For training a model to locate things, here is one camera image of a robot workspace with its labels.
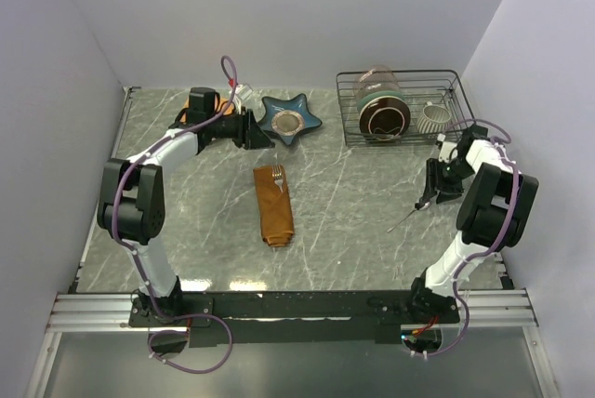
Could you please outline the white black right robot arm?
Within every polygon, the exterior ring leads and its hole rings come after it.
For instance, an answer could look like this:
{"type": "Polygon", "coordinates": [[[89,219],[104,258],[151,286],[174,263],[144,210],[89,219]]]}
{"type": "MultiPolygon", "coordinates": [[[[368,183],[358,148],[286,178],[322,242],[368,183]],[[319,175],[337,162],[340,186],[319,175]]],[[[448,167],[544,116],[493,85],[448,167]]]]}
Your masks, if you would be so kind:
{"type": "Polygon", "coordinates": [[[508,158],[510,136],[490,137],[487,121],[468,120],[456,142],[444,132],[436,139],[439,155],[426,161],[424,192],[415,203],[420,211],[461,199],[456,235],[441,257],[411,285],[409,316],[425,323],[456,306],[457,282],[467,279],[484,260],[522,238],[539,188],[508,158]]]}

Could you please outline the silver spoon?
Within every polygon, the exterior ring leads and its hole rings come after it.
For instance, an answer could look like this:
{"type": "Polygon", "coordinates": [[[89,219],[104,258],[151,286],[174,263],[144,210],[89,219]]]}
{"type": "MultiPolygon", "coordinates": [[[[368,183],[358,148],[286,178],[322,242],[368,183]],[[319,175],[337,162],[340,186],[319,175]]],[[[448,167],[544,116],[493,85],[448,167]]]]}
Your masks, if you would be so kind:
{"type": "Polygon", "coordinates": [[[386,230],[386,233],[390,233],[393,232],[394,230],[396,230],[399,226],[401,226],[402,224],[404,224],[408,219],[410,219],[411,217],[413,217],[417,212],[423,211],[425,209],[427,209],[429,206],[431,205],[431,201],[418,201],[414,204],[413,209],[407,213],[407,215],[402,218],[401,220],[399,220],[397,223],[395,223],[393,226],[391,226],[390,228],[388,228],[386,230]]]}

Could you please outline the orange cloth napkin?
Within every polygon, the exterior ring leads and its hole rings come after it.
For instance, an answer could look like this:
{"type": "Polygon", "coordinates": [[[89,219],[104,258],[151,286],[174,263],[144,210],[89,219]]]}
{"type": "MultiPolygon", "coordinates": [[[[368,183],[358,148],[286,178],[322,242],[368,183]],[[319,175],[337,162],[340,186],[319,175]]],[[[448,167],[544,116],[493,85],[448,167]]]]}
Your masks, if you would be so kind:
{"type": "Polygon", "coordinates": [[[261,237],[269,247],[286,247],[295,234],[290,195],[285,171],[284,192],[280,192],[273,182],[271,167],[253,169],[261,237]]]}

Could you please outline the silver fork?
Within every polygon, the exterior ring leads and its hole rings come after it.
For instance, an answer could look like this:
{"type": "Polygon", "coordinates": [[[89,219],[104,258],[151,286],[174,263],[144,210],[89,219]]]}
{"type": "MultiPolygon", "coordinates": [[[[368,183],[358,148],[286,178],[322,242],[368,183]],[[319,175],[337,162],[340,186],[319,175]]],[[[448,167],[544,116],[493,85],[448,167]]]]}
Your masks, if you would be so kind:
{"type": "Polygon", "coordinates": [[[271,176],[274,184],[278,187],[280,192],[284,192],[284,169],[281,165],[274,165],[271,167],[271,176]]]}

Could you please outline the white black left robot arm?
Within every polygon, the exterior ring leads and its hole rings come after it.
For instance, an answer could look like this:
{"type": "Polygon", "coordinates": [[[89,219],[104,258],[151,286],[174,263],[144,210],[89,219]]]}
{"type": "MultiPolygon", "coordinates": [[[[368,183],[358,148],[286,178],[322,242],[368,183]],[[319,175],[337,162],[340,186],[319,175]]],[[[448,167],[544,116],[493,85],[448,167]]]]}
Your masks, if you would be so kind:
{"type": "Polygon", "coordinates": [[[208,87],[194,87],[165,134],[128,159],[111,158],[104,168],[97,223],[124,248],[139,278],[139,309],[163,325],[186,318],[179,277],[160,237],[165,224],[165,179],[212,141],[229,139],[245,150],[273,147],[254,113],[235,109],[208,87]]]}

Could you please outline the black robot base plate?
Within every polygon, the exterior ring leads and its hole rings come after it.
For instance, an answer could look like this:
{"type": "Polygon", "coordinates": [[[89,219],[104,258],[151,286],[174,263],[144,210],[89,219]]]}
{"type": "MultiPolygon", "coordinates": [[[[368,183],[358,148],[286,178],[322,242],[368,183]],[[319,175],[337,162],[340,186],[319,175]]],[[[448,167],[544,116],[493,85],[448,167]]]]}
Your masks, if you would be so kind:
{"type": "Polygon", "coordinates": [[[457,324],[453,298],[436,304],[411,298],[407,290],[185,292],[166,318],[141,296],[133,301],[133,328],[174,328],[190,332],[193,348],[233,341],[290,343],[373,340],[398,344],[405,325],[431,321],[457,324]]]}

